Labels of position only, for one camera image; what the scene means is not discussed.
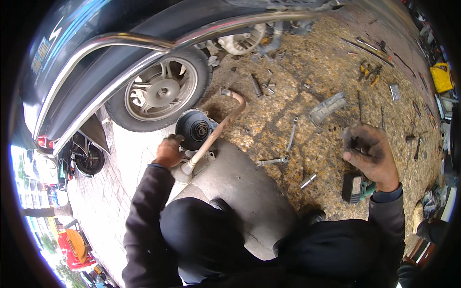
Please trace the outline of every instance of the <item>dirty hand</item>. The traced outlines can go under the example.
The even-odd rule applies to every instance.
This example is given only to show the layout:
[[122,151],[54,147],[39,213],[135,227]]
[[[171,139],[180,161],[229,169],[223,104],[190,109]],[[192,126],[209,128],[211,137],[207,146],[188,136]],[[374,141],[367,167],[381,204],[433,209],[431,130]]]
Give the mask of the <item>dirty hand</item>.
[[184,136],[171,134],[164,138],[157,148],[157,155],[152,163],[157,163],[170,169],[179,164],[184,157],[184,153],[179,152],[179,143],[184,141]]
[[376,127],[359,124],[340,135],[344,139],[343,159],[376,182],[376,190],[392,192],[399,187],[399,174],[385,133]]

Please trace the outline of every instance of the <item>rear wheel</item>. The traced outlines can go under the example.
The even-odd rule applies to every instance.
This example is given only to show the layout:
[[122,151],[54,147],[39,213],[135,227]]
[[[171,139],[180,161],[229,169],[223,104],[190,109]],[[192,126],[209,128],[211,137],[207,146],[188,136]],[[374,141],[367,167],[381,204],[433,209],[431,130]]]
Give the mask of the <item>rear wheel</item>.
[[201,50],[188,47],[144,70],[107,103],[111,119],[134,132],[165,128],[200,102],[212,68]]
[[84,154],[75,155],[75,165],[84,174],[94,175],[99,173],[104,166],[104,155],[102,151],[93,145],[88,146],[88,156]]

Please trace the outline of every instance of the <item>dirty floor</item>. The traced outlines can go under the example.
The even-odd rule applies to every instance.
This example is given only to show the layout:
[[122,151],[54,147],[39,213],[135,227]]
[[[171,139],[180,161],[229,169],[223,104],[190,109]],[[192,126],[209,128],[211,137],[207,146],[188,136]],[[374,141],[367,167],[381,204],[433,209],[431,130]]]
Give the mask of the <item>dirty floor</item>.
[[[387,18],[366,12],[360,5],[346,7],[336,15],[318,20],[307,35],[285,34],[277,51],[286,51],[281,60],[275,51],[272,52],[274,61],[260,59],[257,63],[251,61],[251,55],[228,54],[214,70],[212,84],[199,109],[208,111],[210,118],[220,122],[237,106],[237,101],[220,96],[219,88],[227,87],[242,95],[247,107],[227,128],[222,138],[237,145],[254,162],[280,158],[286,154],[293,118],[298,116],[288,163],[264,167],[295,209],[306,204],[315,205],[326,212],[328,220],[366,219],[368,215],[368,199],[349,205],[341,198],[343,176],[356,169],[341,158],[343,141],[339,133],[360,121],[384,129],[405,191],[408,253],[417,240],[411,231],[413,208],[435,182],[443,157],[438,151],[440,134],[432,129],[424,111],[422,119],[417,117],[412,102],[415,101],[421,110],[424,104],[429,104],[434,114],[437,111],[435,103],[430,91],[421,90],[420,79],[414,79],[399,59],[393,57],[395,68],[391,68],[340,39],[354,41],[361,36],[369,41],[384,40],[388,43],[388,53],[397,53],[402,58],[406,56],[404,60],[413,69],[424,75],[429,74],[425,60],[415,49],[416,44],[412,40],[417,31],[407,27],[411,25],[407,25],[408,19],[405,17],[409,18],[403,14],[403,24],[395,21],[389,24],[389,21],[381,20]],[[358,56],[349,55],[348,51]],[[372,67],[383,66],[381,78],[374,87],[370,86],[370,79],[358,81],[362,60],[367,60]],[[271,83],[276,84],[272,87],[275,94],[264,89],[265,95],[257,98],[250,73],[255,75],[259,83],[271,79]],[[398,85],[401,100],[393,101],[389,83]],[[322,129],[315,128],[307,116],[310,110],[340,91],[344,92],[345,99],[352,106],[342,108],[326,118],[321,124]],[[414,121],[416,129],[409,118]],[[423,134],[424,143],[418,162],[413,161],[416,142],[405,142],[405,136],[410,134]],[[299,183],[312,173],[316,173],[317,178],[301,190]]]

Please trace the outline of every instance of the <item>chrome handrail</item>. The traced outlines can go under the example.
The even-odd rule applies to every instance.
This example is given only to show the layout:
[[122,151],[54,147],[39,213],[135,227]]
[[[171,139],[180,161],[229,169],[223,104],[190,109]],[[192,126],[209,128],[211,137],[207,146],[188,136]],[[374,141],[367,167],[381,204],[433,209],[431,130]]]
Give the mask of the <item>chrome handrail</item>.
[[133,47],[141,47],[147,48],[162,52],[167,52],[171,50],[173,46],[173,42],[165,41],[162,39],[158,39],[152,36],[138,34],[138,33],[106,33],[95,36],[90,40],[83,43],[78,49],[70,56],[67,60],[64,67],[59,72],[56,80],[53,82],[53,85],[50,88],[47,96],[45,97],[45,101],[41,106],[40,114],[38,115],[37,123],[35,125],[33,139],[36,141],[39,137],[40,128],[43,125],[43,121],[45,120],[45,116],[48,113],[48,110],[53,102],[56,94],[58,93],[59,89],[64,84],[64,81],[70,75],[72,70],[74,70],[75,66],[82,60],[85,56],[90,54],[91,52],[108,47],[108,46],[133,46]]
[[[99,48],[113,45],[141,47],[139,43],[142,42],[142,47],[157,50],[159,52],[150,53],[141,60],[137,61],[128,69],[126,69],[122,74],[120,74],[117,78],[113,79],[101,92],[99,92],[95,100],[87,105],[87,107],[78,115],[77,119],[72,123],[72,125],[68,129],[66,129],[62,137],[55,142],[53,156],[56,157],[58,155],[58,153],[61,151],[64,145],[72,137],[72,135],[74,135],[74,133],[77,132],[77,130],[83,125],[83,123],[85,123],[85,121],[88,120],[88,118],[91,115],[93,115],[102,105],[104,105],[104,103],[115,92],[120,90],[132,79],[138,76],[144,70],[145,67],[158,64],[168,54],[176,50],[194,44],[198,44],[200,42],[213,38],[214,36],[232,31],[234,29],[266,22],[314,19],[322,16],[324,13],[324,11],[274,11],[258,13],[253,15],[237,16],[222,19],[202,26],[199,29],[196,29],[180,37],[174,42],[169,42],[148,35],[141,35],[135,33],[102,34],[100,36],[88,40],[74,52],[73,56],[67,61],[66,65],[59,73],[58,78],[53,83],[53,86],[50,89],[50,92],[48,93],[47,99],[45,99],[48,105],[48,107],[46,107],[46,111],[48,110],[49,105],[56,96],[57,91],[62,86],[65,79],[72,71],[72,69],[83,57],[90,53],[87,53],[87,51],[91,50],[92,52]],[[120,42],[120,38],[117,39],[116,37],[117,35],[124,36],[124,40]],[[108,44],[106,42],[107,37],[113,37],[113,42]],[[34,138],[38,136],[38,131],[40,130],[40,126],[43,124],[45,115],[46,113],[44,113],[44,115],[41,115],[41,118],[39,118],[40,122],[37,122],[37,126],[35,127]]]

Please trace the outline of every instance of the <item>black jacket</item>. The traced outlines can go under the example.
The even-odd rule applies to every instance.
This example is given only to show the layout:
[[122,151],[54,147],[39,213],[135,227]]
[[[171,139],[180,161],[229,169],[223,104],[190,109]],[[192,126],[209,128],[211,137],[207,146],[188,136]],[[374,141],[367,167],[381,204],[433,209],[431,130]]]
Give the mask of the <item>black jacket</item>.
[[[176,259],[168,249],[160,231],[160,211],[174,184],[171,173],[150,166],[133,196],[130,214],[126,220],[124,247],[128,264],[122,272],[127,288],[182,286]],[[356,287],[395,287],[397,269],[405,248],[405,217],[403,214],[402,185],[392,194],[396,200],[378,203],[373,197],[369,205],[368,221],[385,235],[382,258],[367,277],[355,283]],[[375,198],[389,201],[391,194],[376,193]],[[344,287],[328,279],[290,274],[280,268],[261,268],[247,273],[204,281],[199,287]]]

